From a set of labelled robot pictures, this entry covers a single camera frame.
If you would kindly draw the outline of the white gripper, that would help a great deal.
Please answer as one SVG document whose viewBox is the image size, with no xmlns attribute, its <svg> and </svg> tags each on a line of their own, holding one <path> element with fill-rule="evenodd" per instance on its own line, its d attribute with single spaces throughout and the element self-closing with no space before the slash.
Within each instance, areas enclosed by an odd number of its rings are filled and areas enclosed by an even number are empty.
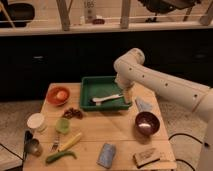
<svg viewBox="0 0 213 171">
<path fill-rule="evenodd" d="M 122 89 L 125 103 L 130 104 L 132 102 L 132 87 L 134 83 L 123 77 L 117 77 L 115 82 Z"/>
</svg>

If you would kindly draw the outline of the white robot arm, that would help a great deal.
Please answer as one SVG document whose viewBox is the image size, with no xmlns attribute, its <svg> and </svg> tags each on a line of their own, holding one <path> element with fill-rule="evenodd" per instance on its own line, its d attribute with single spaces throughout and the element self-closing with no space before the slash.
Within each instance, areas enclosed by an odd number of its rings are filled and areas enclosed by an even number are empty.
<svg viewBox="0 0 213 171">
<path fill-rule="evenodd" d="M 196 171 L 213 171 L 213 88 L 144 66 L 145 55 L 132 48 L 114 62 L 115 82 L 128 91 L 135 82 L 173 101 L 207 123 Z"/>
</svg>

